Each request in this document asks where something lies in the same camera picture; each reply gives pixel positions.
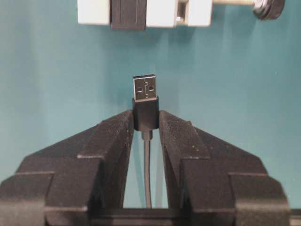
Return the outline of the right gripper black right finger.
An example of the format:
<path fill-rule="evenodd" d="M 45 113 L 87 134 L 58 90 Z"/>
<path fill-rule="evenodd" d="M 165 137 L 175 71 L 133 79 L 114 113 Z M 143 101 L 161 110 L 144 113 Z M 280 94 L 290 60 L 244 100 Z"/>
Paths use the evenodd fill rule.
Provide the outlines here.
<path fill-rule="evenodd" d="M 280 182 L 259 157 L 166 111 L 159 113 L 168 205 L 198 226 L 287 226 Z"/>

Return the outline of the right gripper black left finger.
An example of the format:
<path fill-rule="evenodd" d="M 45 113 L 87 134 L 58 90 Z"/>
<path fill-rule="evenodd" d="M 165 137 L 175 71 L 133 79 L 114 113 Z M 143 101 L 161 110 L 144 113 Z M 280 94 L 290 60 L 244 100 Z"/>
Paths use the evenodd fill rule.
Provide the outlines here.
<path fill-rule="evenodd" d="M 88 226 L 101 208 L 122 208 L 133 113 L 26 156 L 0 185 L 3 226 Z"/>

